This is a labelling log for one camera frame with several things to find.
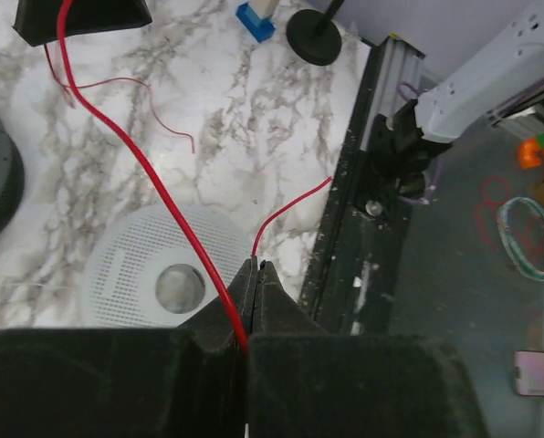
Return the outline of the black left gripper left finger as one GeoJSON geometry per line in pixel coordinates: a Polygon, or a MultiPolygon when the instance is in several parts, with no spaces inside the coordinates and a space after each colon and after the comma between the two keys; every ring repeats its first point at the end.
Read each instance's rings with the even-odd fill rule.
{"type": "Polygon", "coordinates": [[[246,361],[216,298],[176,328],[0,330],[0,437],[241,437],[246,361]]]}

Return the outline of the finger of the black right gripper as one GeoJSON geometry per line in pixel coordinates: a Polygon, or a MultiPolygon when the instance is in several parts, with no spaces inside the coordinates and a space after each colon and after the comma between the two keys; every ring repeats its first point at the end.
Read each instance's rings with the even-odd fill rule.
{"type": "MultiPolygon", "coordinates": [[[[17,3],[13,29],[31,47],[56,41],[61,0],[23,0],[17,3]]],[[[66,36],[86,35],[147,26],[152,16],[143,0],[72,1],[66,36]]]]}

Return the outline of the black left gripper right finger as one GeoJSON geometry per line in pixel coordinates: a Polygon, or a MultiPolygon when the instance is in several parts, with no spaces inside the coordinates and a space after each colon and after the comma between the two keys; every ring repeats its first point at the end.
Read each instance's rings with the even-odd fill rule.
{"type": "Polygon", "coordinates": [[[466,365],[443,340],[330,335],[261,264],[247,357],[253,437],[485,437],[466,365]]]}

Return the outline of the white perforated cable spool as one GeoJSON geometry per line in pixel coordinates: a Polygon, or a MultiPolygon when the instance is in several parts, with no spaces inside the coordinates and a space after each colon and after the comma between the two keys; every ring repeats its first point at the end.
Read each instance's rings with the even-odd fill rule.
{"type": "Polygon", "coordinates": [[[90,327],[176,327],[218,293],[163,204],[144,206],[95,244],[80,290],[90,327]]]}

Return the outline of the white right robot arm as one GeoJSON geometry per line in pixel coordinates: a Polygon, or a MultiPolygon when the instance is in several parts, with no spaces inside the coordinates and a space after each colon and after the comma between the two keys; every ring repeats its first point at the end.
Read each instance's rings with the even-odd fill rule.
{"type": "MultiPolygon", "coordinates": [[[[64,37],[143,27],[143,1],[20,1],[14,30],[31,47],[64,37]]],[[[392,117],[392,134],[370,151],[366,198],[405,196],[431,160],[490,110],[509,110],[544,83],[544,1],[534,1],[446,81],[410,99],[392,117]]]]}

